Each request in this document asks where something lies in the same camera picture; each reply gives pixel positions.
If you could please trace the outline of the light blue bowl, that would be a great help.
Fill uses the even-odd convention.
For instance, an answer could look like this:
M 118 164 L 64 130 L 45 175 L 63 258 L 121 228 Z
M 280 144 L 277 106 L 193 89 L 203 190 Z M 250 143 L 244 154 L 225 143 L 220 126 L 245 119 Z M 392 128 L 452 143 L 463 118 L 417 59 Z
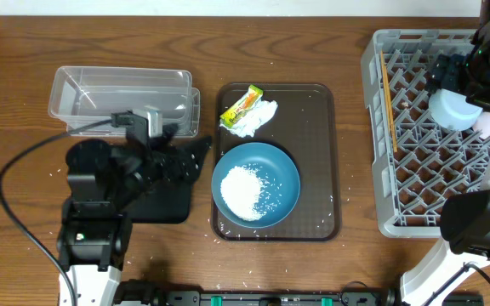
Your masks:
M 482 108 L 469 104 L 464 95 L 447 89 L 439 89 L 430 96 L 429 110 L 438 125 L 452 131 L 471 128 L 482 113 Z

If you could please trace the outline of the pink cup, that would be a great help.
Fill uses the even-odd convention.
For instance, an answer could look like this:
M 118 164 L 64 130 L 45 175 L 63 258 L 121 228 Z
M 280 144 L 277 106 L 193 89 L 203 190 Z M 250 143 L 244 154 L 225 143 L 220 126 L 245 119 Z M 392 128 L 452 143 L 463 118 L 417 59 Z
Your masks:
M 481 139 L 490 137 L 490 112 L 483 111 L 472 126 L 474 132 L 479 133 Z

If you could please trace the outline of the pile of white rice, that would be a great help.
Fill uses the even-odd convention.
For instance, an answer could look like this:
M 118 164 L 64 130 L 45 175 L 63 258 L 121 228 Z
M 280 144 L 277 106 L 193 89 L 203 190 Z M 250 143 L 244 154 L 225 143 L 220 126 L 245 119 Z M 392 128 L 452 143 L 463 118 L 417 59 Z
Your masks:
M 246 167 L 233 167 L 220 184 L 220 193 L 229 209 L 244 221 L 257 221 L 266 212 L 257 208 L 264 182 L 257 171 Z

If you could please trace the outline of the white tissue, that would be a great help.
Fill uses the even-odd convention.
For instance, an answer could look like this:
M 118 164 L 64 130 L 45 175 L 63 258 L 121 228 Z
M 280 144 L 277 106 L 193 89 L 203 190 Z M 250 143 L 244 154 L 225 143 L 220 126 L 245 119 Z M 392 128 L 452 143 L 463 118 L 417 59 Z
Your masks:
M 224 124 L 223 120 L 219 121 L 219 125 L 240 138 L 253 137 L 256 130 L 275 115 L 277 108 L 276 101 L 261 100 L 232 127 Z

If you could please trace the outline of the yellow green snack wrapper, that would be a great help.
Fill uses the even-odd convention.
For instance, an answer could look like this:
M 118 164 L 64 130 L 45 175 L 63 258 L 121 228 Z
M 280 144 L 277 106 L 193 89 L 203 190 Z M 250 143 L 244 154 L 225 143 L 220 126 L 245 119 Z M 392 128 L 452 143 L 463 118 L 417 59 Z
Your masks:
M 219 117 L 220 123 L 226 128 L 233 128 L 261 100 L 263 94 L 262 89 L 250 85 L 247 92 Z

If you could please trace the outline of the dark blue plate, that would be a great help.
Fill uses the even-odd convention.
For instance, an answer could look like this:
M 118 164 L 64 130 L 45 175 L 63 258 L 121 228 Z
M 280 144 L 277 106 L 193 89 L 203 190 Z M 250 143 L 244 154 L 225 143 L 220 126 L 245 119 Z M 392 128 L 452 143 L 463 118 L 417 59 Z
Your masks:
M 266 215 L 257 221 L 244 221 L 226 206 L 220 193 L 222 179 L 233 167 L 257 171 L 264 182 L 257 208 Z M 212 196 L 219 212 L 232 223 L 250 229 L 262 229 L 281 223 L 295 208 L 301 189 L 298 168 L 283 150 L 274 145 L 250 142 L 227 151 L 217 162 L 212 175 Z

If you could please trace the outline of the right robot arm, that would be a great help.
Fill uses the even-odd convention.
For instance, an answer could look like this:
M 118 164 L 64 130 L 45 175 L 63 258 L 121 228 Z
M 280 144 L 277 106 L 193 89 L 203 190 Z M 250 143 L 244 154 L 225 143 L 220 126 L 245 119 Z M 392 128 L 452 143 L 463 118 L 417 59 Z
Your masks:
M 481 4 L 471 43 L 465 56 L 439 56 L 425 88 L 431 94 L 461 94 L 468 104 L 490 112 L 490 0 Z M 389 305 L 440 305 L 467 277 L 490 265 L 490 156 L 481 188 L 445 201 L 440 231 L 436 244 L 388 295 Z

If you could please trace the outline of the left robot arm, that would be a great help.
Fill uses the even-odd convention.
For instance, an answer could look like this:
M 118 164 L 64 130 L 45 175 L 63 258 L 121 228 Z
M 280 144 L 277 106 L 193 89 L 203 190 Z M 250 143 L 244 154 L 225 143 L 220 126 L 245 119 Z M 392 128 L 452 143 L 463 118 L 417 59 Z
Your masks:
M 129 132 L 125 144 L 88 139 L 66 154 L 71 195 L 62 209 L 57 249 L 60 305 L 164 305 L 148 280 L 123 280 L 135 223 L 180 224 L 211 147 L 209 136 L 170 144 L 173 126 L 150 139 Z

